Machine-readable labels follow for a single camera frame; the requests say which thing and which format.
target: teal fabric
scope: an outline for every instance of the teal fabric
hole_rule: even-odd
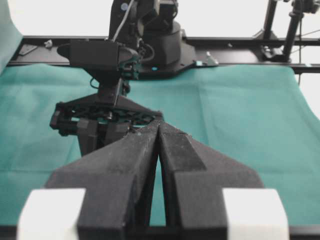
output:
[[[13,24],[7,0],[0,0],[0,75],[14,53],[22,35]]]
[[[32,65],[0,77],[0,225],[15,224],[33,188],[80,157],[77,139],[49,128],[55,103],[93,93],[81,69]],[[320,224],[320,121],[293,71],[238,65],[131,82],[129,97],[196,140],[252,167],[276,188],[291,225]],[[164,225],[161,169],[151,224]]]

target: black metal frame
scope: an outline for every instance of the black metal frame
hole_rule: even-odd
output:
[[[104,37],[98,36],[25,36],[21,42],[20,48],[18,48],[16,54],[9,62],[8,66],[23,66],[30,64],[46,63],[53,66],[70,66],[69,61],[58,55],[56,49],[61,44],[70,42],[70,39],[95,39],[103,40]],[[47,40],[53,41],[53,48],[46,49],[44,42]],[[240,64],[252,64],[252,65],[280,65],[287,66],[294,70],[296,74],[303,73],[320,73],[320,63],[312,64],[299,64],[290,62],[271,62],[264,58],[262,52],[262,46],[268,46],[270,48],[279,48],[286,42],[285,38],[279,39],[258,39],[253,37],[183,37],[185,44],[188,44],[195,49],[195,56],[193,61],[186,63],[181,62],[181,68],[178,70],[175,68],[176,64],[170,64],[169,66],[155,66],[157,70],[152,70],[151,66],[146,66],[140,72],[140,78],[166,78],[172,77],[185,69],[196,67],[196,62],[201,61],[202,66],[198,67],[216,67],[216,66],[230,66]],[[19,56],[19,51],[24,44],[30,44],[38,46],[33,52]],[[299,46],[315,46],[320,47],[320,39],[317,38],[303,38],[302,41],[297,39],[294,45]],[[208,56],[207,52],[210,52],[211,56],[218,61],[218,64],[207,64]]]
[[[318,240],[320,239],[320,225],[315,226],[291,226],[289,228],[290,240]],[[1,240],[16,240],[17,227],[1,226]],[[211,239],[221,239],[221,232],[217,230]],[[151,226],[145,228],[130,229],[126,236],[127,240],[179,240],[181,230],[176,227]]]

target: black cable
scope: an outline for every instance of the black cable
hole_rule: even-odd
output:
[[[302,19],[304,18],[304,0],[300,0],[300,3],[301,3],[301,10],[300,10],[300,33],[299,33],[299,40],[300,40],[300,43],[299,43],[299,64],[302,63]],[[299,81],[298,81],[298,84],[300,86],[300,83],[301,83],[301,73],[299,74]]]
[[[307,32],[307,33],[303,34],[302,37],[310,35],[310,34],[314,34],[314,33],[317,33],[317,32],[320,32],[320,29],[315,30],[315,31],[311,31],[311,32]]]
[[[90,86],[92,87],[92,88],[94,88],[94,89],[99,89],[99,87],[97,87],[97,86],[94,86],[93,84],[92,84],[92,82],[95,80],[95,78],[93,77],[93,78],[91,78],[91,80],[90,80]]]
[[[298,50],[292,51],[291,54],[297,53],[297,52],[299,52],[299,51],[300,51],[300,48],[299,48]]]
[[[155,57],[155,55],[156,55],[155,50],[154,50],[154,48],[153,48],[151,45],[146,44],[146,43],[144,43],[144,45],[151,50],[151,56],[149,56],[149,57],[147,57],[147,58],[143,58],[143,59],[141,60],[142,63],[151,61],[152,59],[154,59],[154,57]]]

